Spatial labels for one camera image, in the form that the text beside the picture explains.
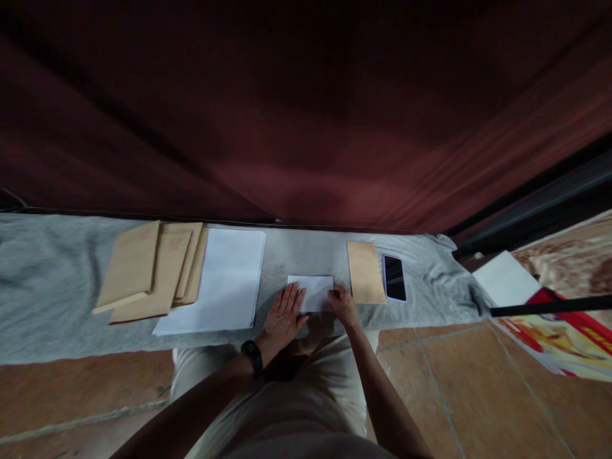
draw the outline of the person's right hand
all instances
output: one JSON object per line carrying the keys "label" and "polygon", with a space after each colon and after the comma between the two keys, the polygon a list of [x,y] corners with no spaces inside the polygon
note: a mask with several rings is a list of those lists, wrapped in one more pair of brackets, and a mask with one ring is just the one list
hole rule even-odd
{"label": "person's right hand", "polygon": [[327,297],[330,299],[331,307],[333,307],[340,323],[344,325],[346,330],[360,327],[357,304],[355,304],[353,296],[341,285],[334,284],[333,288],[334,290],[327,292]]}

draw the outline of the stack of envelopes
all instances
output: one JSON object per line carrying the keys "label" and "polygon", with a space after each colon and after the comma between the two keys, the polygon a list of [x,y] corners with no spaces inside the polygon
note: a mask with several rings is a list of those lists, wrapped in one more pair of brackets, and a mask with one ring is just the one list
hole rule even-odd
{"label": "stack of envelopes", "polygon": [[117,237],[93,314],[109,324],[166,316],[198,299],[206,251],[202,223],[147,223]]}

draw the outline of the smartwatch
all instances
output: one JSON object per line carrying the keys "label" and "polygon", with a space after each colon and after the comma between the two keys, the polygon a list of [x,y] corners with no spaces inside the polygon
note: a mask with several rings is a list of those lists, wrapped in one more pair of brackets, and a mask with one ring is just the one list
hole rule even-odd
{"label": "smartwatch", "polygon": [[255,374],[253,379],[257,379],[263,373],[263,361],[261,360],[261,352],[255,344],[255,341],[248,340],[240,348],[240,353],[245,357],[248,357],[253,365]]}

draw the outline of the dark red curtain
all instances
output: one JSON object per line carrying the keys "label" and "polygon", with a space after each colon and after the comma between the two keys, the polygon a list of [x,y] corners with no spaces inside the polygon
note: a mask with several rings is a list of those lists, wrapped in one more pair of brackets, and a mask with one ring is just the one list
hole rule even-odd
{"label": "dark red curtain", "polygon": [[31,205],[438,232],[612,129],[609,1],[0,8]]}

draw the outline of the gray cloth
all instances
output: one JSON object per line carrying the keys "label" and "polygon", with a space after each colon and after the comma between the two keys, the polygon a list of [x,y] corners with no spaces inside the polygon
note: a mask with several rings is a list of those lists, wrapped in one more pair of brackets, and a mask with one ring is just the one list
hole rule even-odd
{"label": "gray cloth", "polygon": [[[108,326],[111,311],[91,314],[120,231],[142,221],[65,215],[0,215],[0,364],[46,362],[62,358],[174,347],[240,343],[263,327],[275,292],[287,275],[332,275],[350,286],[346,242],[375,244],[379,256],[404,262],[407,303],[359,305],[367,330],[435,326],[480,321],[487,300],[476,280],[452,257],[446,236],[336,233],[277,228],[266,232],[255,325],[226,330],[155,337],[158,319]],[[311,318],[302,334],[339,335],[333,314]]]}

